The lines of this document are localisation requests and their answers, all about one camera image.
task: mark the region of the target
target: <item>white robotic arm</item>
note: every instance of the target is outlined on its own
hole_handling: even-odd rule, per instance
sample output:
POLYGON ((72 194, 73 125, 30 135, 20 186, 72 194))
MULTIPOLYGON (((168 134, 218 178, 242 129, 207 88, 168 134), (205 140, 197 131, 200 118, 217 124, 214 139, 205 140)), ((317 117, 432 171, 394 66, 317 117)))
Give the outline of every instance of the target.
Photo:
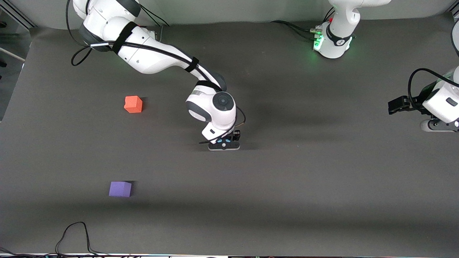
MULTIPOLYGON (((451 41, 459 56, 459 23, 451 32, 451 41)), ((408 96, 400 96, 388 103, 389 114, 400 111, 417 110, 431 118, 421 122, 425 132, 459 132, 459 67, 445 75, 426 69, 416 69, 408 82, 408 96), (413 76, 419 71, 426 71, 439 79, 422 89, 416 97, 411 95, 413 76)))
POLYGON ((333 21, 325 21, 312 31, 317 31, 313 49, 327 58, 339 58, 349 49, 358 22, 359 7, 386 5, 391 0, 329 0, 335 9, 333 21))
MULTIPOLYGON (((212 73, 198 60, 177 47, 156 41, 154 32, 137 26, 138 0, 73 0, 76 13, 84 19, 79 31, 87 44, 98 51, 114 51, 140 73, 158 73, 179 66, 199 81, 186 100, 188 112, 207 122, 202 135, 212 144, 232 134, 237 115, 233 97, 225 92, 223 77, 212 73)), ((231 148, 223 143, 222 149, 231 148)))

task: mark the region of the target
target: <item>cable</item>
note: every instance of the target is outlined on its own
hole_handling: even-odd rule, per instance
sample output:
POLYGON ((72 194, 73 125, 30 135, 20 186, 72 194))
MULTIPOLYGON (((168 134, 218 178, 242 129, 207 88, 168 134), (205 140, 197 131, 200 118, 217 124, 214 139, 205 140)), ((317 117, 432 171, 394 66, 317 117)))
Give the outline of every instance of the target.
MULTIPOLYGON (((112 45, 115 43, 115 41, 102 41, 100 42, 99 44, 103 44, 103 43, 106 43, 106 44, 109 44, 109 45, 112 45)), ((148 46, 148 45, 142 45, 142 44, 138 44, 138 43, 131 43, 131 42, 124 42, 123 43, 123 46, 130 46, 130 47, 136 47, 136 48, 141 48, 141 49, 146 49, 146 50, 151 50, 151 51, 155 51, 155 52, 158 52, 158 53, 161 53, 161 54, 164 54, 164 55, 167 55, 167 56, 170 56, 170 57, 173 57, 179 61, 182 61, 188 65, 191 64, 191 61, 188 61, 186 60, 185 58, 181 57, 181 56, 178 56, 176 54, 173 54, 171 52, 167 52, 165 50, 162 50, 162 49, 159 49, 159 48, 156 48, 156 47, 152 47, 152 46, 148 46)), ((200 69, 201 66, 197 65, 196 66, 196 70, 199 72, 199 74, 201 76, 204 77, 205 80, 207 81, 210 81, 209 77, 200 69)))
POLYGON ((286 21, 282 21, 282 20, 275 20, 275 21, 272 21, 272 22, 275 22, 275 23, 282 23, 282 24, 287 25, 288 27, 291 27, 291 28, 293 27, 293 28, 295 28, 295 29, 297 29, 297 30, 309 32, 308 29, 299 27, 299 26, 297 26, 297 25, 295 25, 295 24, 293 24, 293 23, 291 23, 291 22, 286 22, 286 21))
POLYGON ((81 63, 83 63, 84 60, 86 60, 86 58, 89 56, 89 54, 91 53, 92 51, 92 48, 89 49, 89 51, 86 53, 86 55, 78 62, 78 63, 74 63, 74 60, 76 58, 76 56, 81 53, 83 50, 87 49, 87 48, 90 48, 90 46, 85 46, 83 47, 82 49, 78 50, 77 52, 75 52, 75 54, 73 54, 72 58, 70 59, 70 63, 73 65, 73 66, 78 66, 80 65, 81 63))
POLYGON ((162 40, 162 29, 163 29, 163 28, 164 28, 164 26, 161 26, 161 32, 160 32, 160 34, 159 34, 159 42, 161 42, 161 40, 162 40))
POLYGON ((244 111, 242 111, 242 109, 240 109, 238 106, 236 106, 237 109, 239 109, 239 111, 241 112, 242 116, 244 116, 244 120, 238 124, 237 126, 235 127, 240 127, 241 125, 245 124, 246 123, 246 114, 244 113, 244 111))
POLYGON ((148 17, 150 17, 156 23, 156 25, 158 25, 159 27, 161 26, 153 17, 151 17, 151 15, 147 11, 145 11, 145 7, 143 7, 142 5, 140 5, 140 7, 142 8, 142 10, 144 10, 148 17))
POLYGON ((421 111, 421 109, 414 103, 413 97, 412 97, 412 95, 411 95, 411 82, 412 82, 412 80, 413 80, 414 75, 415 75, 417 72, 419 72, 419 71, 426 71, 426 72, 429 72, 429 73, 431 73, 431 74, 437 76, 438 78, 444 80, 445 82, 447 82, 447 83, 449 83, 449 84, 452 84, 452 85, 454 85, 454 86, 456 86, 456 87, 459 87, 459 84, 458 84, 458 83, 455 83, 454 81, 452 81, 452 80, 450 80, 450 79, 448 79, 448 78, 446 78, 446 77, 444 77, 444 76, 442 76, 442 75, 440 75, 440 74, 437 74, 436 72, 434 72, 434 71, 432 71, 432 70, 430 70, 430 69, 427 69, 427 68, 419 68, 419 69, 416 69, 416 70, 410 75, 409 80, 408 80, 408 98, 409 98, 409 101, 411 102, 411 104, 413 105, 413 107, 414 107, 416 110, 418 110, 419 112, 422 112, 422 111, 421 111))
POLYGON ((325 21, 328 20, 328 18, 330 18, 334 13, 335 13, 335 10, 333 10, 333 12, 331 12, 331 14, 325 18, 325 21))
POLYGON ((281 21, 281 20, 276 20, 276 21, 272 21, 274 23, 281 23, 281 24, 285 24, 287 25, 289 28, 291 28, 297 35, 299 35, 300 37, 304 38, 304 39, 309 39, 309 40, 315 40, 315 39, 312 39, 312 38, 308 38, 306 37, 305 35, 302 35, 301 33, 299 33, 297 30, 301 31, 301 32, 309 32, 308 29, 304 29, 302 27, 299 27, 291 22, 286 22, 286 21, 281 21))
POLYGON ((450 11, 450 12, 452 12, 452 11, 453 11, 453 9, 454 9, 454 8, 456 8, 456 6, 458 6, 458 5, 459 5, 459 2, 458 2, 458 3, 456 3, 456 4, 455 4, 453 7, 451 7, 451 8, 449 9, 449 11, 450 11))
POLYGON ((98 255, 97 253, 102 253, 102 252, 98 252, 98 251, 95 251, 94 249, 91 248, 91 243, 90 243, 90 240, 89 240, 89 234, 88 234, 88 228, 86 227, 86 223, 83 222, 83 221, 79 221, 79 222, 75 222, 75 223, 72 223, 70 224, 69 226, 67 226, 64 230, 64 233, 62 234, 62 237, 61 239, 57 242, 56 246, 54 247, 54 251, 55 253, 58 253, 59 254, 59 245, 61 244, 62 240, 64 240, 65 238, 65 234, 67 233, 67 230, 73 226, 73 225, 76 225, 76 224, 83 224, 84 226, 84 231, 86 233, 86 248, 88 249, 88 252, 94 254, 94 255, 98 255))
POLYGON ((72 37, 72 39, 73 39, 78 45, 80 45, 80 46, 87 46, 87 44, 83 44, 83 43, 78 42, 78 41, 74 38, 74 36, 73 36, 73 34, 72 34, 72 31, 70 30, 70 26, 68 25, 68 6, 69 6, 69 5, 70 5, 70 0, 67 0, 67 6, 66 6, 66 8, 65 8, 65 22, 66 22, 66 24, 67 24, 67 31, 68 31, 68 33, 70 34, 70 37, 72 37))
POLYGON ((335 10, 334 10, 334 7, 330 8, 330 10, 328 10, 327 14, 325 14, 325 17, 324 17, 324 20, 322 22, 325 22, 328 18, 330 18, 330 16, 332 16, 333 14, 335 13, 335 10))
POLYGON ((328 10, 327 14, 325 14, 323 22, 325 22, 327 20, 328 14, 330 13, 331 10, 333 10, 333 7, 330 8, 330 10, 328 10))
POLYGON ((158 19, 160 19, 161 21, 163 21, 167 26, 170 26, 169 23, 167 23, 163 18, 159 17, 158 15, 156 15, 155 13, 153 13, 152 11, 148 10, 145 6, 140 5, 140 7, 141 7, 145 12, 149 12, 149 13, 151 13, 152 15, 158 17, 158 19))

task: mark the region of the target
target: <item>black strap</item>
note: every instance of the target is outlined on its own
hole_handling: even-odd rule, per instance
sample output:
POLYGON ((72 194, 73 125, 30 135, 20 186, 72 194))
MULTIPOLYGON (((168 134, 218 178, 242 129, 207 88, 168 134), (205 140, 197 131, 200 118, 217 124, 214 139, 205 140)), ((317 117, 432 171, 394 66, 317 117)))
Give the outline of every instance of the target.
POLYGON ((191 73, 191 71, 193 71, 194 69, 196 69, 196 66, 198 65, 199 63, 199 60, 196 58, 196 57, 193 57, 191 59, 191 64, 190 66, 188 66, 187 68, 185 68, 185 71, 191 73))
POLYGON ((200 86, 206 86, 206 87, 212 88, 212 89, 214 89, 216 92, 221 92, 221 91, 222 91, 222 89, 221 89, 218 85, 216 85, 215 83, 210 82, 210 81, 198 81, 198 82, 196 83, 196 86, 198 86, 198 85, 200 85, 200 86))
POLYGON ((113 44, 112 50, 115 52, 115 54, 118 54, 119 50, 123 46, 125 40, 132 34, 132 29, 137 27, 137 24, 134 22, 129 22, 124 26, 124 29, 120 32, 118 38, 115 40, 115 43, 113 44))
POLYGON ((335 46, 344 45, 344 43, 346 43, 352 36, 352 35, 349 35, 349 36, 347 36, 345 38, 340 38, 338 36, 335 36, 330 30, 330 24, 328 24, 328 26, 327 26, 326 33, 327 33, 328 38, 331 39, 331 41, 333 41, 335 46))

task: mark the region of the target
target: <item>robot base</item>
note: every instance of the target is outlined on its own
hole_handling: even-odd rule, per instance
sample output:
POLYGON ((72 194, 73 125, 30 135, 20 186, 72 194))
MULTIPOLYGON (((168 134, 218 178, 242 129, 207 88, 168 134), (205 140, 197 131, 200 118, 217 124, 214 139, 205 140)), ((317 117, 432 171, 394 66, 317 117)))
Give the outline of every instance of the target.
POLYGON ((210 151, 237 151, 241 147, 238 142, 240 137, 241 131, 236 130, 216 143, 209 143, 208 149, 210 151))
POLYGON ((326 29, 329 24, 330 22, 324 22, 323 24, 315 27, 316 30, 322 30, 322 33, 319 38, 314 41, 313 49, 326 58, 335 59, 341 57, 344 52, 349 49, 349 44, 352 41, 352 37, 347 41, 343 40, 343 45, 336 46, 326 33, 326 29))

